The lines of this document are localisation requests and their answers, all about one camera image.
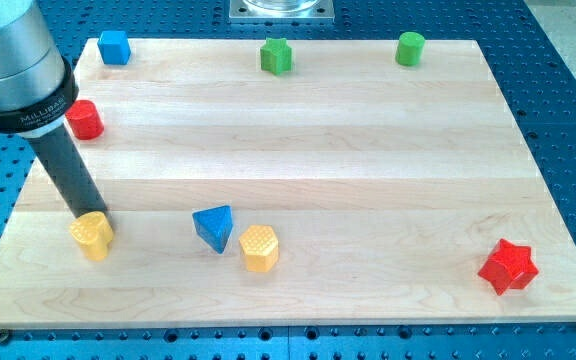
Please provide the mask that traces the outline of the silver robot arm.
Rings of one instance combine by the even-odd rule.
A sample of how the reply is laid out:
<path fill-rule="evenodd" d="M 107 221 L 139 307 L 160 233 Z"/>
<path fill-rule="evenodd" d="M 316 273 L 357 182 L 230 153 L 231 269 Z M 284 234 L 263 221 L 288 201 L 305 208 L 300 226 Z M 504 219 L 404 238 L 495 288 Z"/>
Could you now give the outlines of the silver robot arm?
<path fill-rule="evenodd" d="M 78 95 L 35 0 L 0 0 L 0 133 L 39 138 L 63 125 Z"/>

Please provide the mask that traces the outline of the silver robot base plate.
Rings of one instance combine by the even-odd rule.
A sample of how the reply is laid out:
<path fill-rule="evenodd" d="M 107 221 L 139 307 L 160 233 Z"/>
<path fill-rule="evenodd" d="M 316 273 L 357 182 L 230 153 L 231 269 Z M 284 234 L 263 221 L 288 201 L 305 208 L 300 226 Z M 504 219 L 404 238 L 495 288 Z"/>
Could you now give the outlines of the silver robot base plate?
<path fill-rule="evenodd" d="M 230 0 L 231 23 L 328 23 L 335 19 L 333 0 Z"/>

